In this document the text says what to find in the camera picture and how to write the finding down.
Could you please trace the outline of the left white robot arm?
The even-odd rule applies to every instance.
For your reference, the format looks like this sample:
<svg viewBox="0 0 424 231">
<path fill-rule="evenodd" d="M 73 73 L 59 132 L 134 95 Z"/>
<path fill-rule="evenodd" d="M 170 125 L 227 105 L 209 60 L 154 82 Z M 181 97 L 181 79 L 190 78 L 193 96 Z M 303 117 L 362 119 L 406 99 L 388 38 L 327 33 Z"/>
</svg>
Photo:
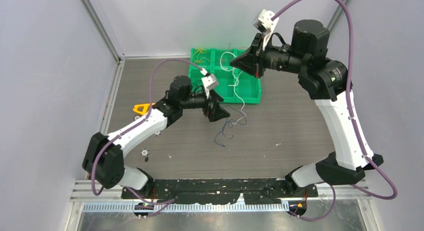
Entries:
<svg viewBox="0 0 424 231">
<path fill-rule="evenodd" d="M 133 189 L 141 198 L 148 198 L 154 190 L 155 181 L 140 168 L 124 164 L 124 158 L 136 146 L 169 126 L 183 116 L 186 109 L 201 109 L 210 122 L 230 117 L 221 107 L 223 98 L 215 91 L 219 81 L 214 74 L 201 78 L 202 90 L 194 92 L 188 76 L 174 78 L 165 96 L 151 105 L 147 113 L 127 126 L 109 134 L 95 133 L 87 147 L 82 168 L 103 189 L 122 186 Z"/>
</svg>

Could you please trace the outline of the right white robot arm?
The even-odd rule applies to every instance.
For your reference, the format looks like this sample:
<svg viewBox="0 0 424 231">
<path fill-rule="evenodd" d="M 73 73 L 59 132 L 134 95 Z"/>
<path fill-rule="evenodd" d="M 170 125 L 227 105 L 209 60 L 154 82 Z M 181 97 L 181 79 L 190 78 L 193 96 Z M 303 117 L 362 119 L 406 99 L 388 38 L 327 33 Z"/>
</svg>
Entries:
<svg viewBox="0 0 424 231">
<path fill-rule="evenodd" d="M 335 148 L 325 159 L 289 172 L 283 182 L 287 193 L 299 196 L 307 186 L 323 182 L 357 184 L 367 170 L 380 166 L 384 159 L 360 145 L 356 137 L 346 100 L 348 69 L 327 57 L 329 30 L 317 20 L 303 19 L 294 25 L 291 44 L 274 46 L 275 22 L 256 21 L 254 26 L 258 33 L 250 47 L 230 65 L 257 79 L 266 70 L 296 74 L 323 115 Z"/>
</svg>

